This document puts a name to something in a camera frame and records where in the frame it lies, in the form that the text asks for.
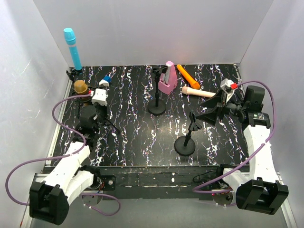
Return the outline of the black tripod stand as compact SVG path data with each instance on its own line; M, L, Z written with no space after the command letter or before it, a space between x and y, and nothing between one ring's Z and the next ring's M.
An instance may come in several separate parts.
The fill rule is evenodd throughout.
M86 139L93 138L99 133L100 128L104 126L110 126L120 133L120 130L110 121L110 123L98 123L97 122L97 106L98 104L92 104L91 98L77 96L75 104L77 105L76 117L78 123L75 126L75 130L81 133Z
M83 73L83 70L80 69L80 70L76 70L76 69L71 69L70 71L66 71L66 74L69 78L69 80L71 80L73 83L75 82L75 76L79 76Z

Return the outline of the gold microphone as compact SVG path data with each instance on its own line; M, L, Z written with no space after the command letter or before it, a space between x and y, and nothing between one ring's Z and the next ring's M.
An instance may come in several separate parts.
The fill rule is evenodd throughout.
M77 95L86 95L89 93L88 85L83 80L74 82L74 91Z

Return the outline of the round base shock-mount stand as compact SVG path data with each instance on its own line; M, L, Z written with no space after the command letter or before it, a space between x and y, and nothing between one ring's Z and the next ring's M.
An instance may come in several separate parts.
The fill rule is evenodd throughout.
M160 100L160 93L159 93L159 81L161 74L166 73L167 66L162 66L160 68L153 68L152 73L155 75L154 81L156 83L156 91L155 91L155 99L148 103L148 112L155 116L159 116L166 111L166 104Z

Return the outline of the beige microphone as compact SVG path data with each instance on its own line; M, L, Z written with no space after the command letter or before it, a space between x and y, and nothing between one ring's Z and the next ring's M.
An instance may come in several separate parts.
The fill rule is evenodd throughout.
M215 93L202 91L202 90L198 90L198 89L193 89L188 86L184 86L181 89L181 92L185 95L196 95L196 96L207 97L207 98L211 98L215 95Z

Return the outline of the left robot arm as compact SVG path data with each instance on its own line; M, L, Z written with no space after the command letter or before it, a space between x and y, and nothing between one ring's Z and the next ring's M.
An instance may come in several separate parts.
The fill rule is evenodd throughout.
M107 121L107 107L97 103L78 111L76 130L86 142L76 135L52 172L41 182L32 183L29 191L29 215L55 225L63 223L71 203L87 188L100 189L104 183L97 168L82 162L95 147L99 127Z

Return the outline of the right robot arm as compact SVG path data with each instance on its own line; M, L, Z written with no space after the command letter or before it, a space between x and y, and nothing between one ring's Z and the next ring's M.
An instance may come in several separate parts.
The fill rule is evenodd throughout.
M242 124L248 158L235 168L221 165L217 177L202 187L224 181L235 191L239 209L274 215L288 197L289 190L280 183L274 169L270 144L274 125L270 123L269 115L262 111L265 89L249 85L244 100L234 103L230 99L236 88L235 83L222 86L213 97L202 103L211 111L197 118L215 124L225 115L236 116Z

